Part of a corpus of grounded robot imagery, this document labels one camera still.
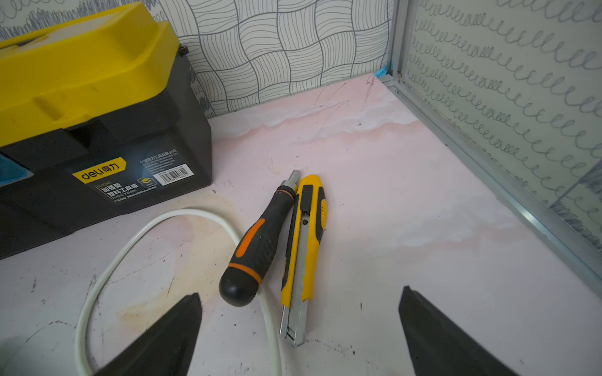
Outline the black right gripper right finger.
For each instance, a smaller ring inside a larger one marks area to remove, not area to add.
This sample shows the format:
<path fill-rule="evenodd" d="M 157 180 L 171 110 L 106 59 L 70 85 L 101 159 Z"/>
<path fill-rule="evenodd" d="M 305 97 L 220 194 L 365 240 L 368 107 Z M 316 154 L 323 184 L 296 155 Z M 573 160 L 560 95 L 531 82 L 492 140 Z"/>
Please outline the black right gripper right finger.
<path fill-rule="evenodd" d="M 417 375 L 516 374 L 409 286 L 398 313 Z"/>

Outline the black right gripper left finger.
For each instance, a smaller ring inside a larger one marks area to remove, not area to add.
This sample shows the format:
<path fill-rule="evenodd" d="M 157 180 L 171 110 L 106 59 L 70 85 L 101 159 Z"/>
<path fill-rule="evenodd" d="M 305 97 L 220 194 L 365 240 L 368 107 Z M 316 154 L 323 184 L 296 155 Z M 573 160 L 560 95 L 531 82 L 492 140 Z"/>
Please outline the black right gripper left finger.
<path fill-rule="evenodd" d="M 199 294 L 186 295 L 97 375 L 186 375 L 202 323 Z"/>

